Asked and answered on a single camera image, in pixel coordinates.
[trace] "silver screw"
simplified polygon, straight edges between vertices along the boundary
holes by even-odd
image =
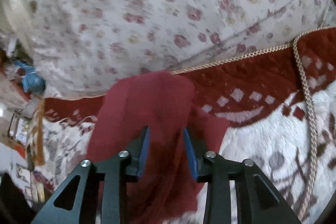
[[[126,151],[126,150],[123,150],[123,151],[119,152],[119,157],[121,157],[121,158],[126,158],[126,157],[128,157],[128,155],[129,155],[129,152]]]
[[[214,151],[208,151],[205,153],[205,156],[208,158],[214,158],[216,156],[216,153]]]
[[[246,160],[244,160],[244,164],[245,164],[246,166],[253,166],[253,165],[254,165],[254,162],[253,162],[253,160],[251,160],[251,159],[246,159]]]
[[[83,167],[88,167],[90,164],[91,164],[91,162],[89,160],[83,160],[81,162],[81,166],[83,166]]]

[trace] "maroon fabric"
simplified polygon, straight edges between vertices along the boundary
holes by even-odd
[[[193,97],[194,86],[188,79],[167,72],[121,80],[105,97],[88,159],[106,160],[137,138],[143,126],[151,129],[145,174],[138,183],[128,184],[132,224],[161,223],[197,208],[202,185],[190,175],[181,129],[190,126],[195,136],[218,152],[229,122],[194,107]]]

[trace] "red cloth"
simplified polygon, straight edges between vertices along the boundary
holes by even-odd
[[[192,105],[194,86],[182,76],[148,73],[121,80],[107,93],[87,152],[93,162],[106,160],[127,147],[149,126],[150,150],[146,170],[138,183],[127,185],[132,224],[162,223],[197,209],[196,184],[189,172],[182,128],[219,151],[229,126],[224,118]]]

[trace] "blue gripper pad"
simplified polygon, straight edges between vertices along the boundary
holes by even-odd
[[[149,127],[147,127],[145,137],[144,137],[143,143],[142,143],[141,152],[140,152],[140,155],[139,155],[138,173],[137,173],[138,179],[142,176],[142,174],[143,174],[143,172],[145,171],[145,168],[146,168],[149,145],[150,145],[150,129],[149,129]]]
[[[188,165],[191,172],[191,176],[194,180],[198,178],[198,171],[197,171],[197,160],[193,145],[190,140],[189,132],[187,128],[183,129],[183,139],[184,139],[184,148],[188,158]]]

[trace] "blue object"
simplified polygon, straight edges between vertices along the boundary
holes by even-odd
[[[183,129],[183,139],[184,139],[184,148],[187,153],[188,165],[189,165],[191,176],[194,178],[194,180],[197,180],[198,178],[197,160],[196,160],[195,151],[191,143],[187,128]]]
[[[138,173],[137,173],[138,178],[140,178],[143,172],[145,171],[149,145],[150,145],[150,129],[149,127],[147,127],[145,137],[142,143],[141,152],[139,155],[139,168],[138,168]]]
[[[39,76],[34,66],[29,66],[21,61],[15,61],[14,65],[25,69],[26,74],[22,77],[22,86],[24,92],[33,92],[42,94],[45,89],[45,81]]]

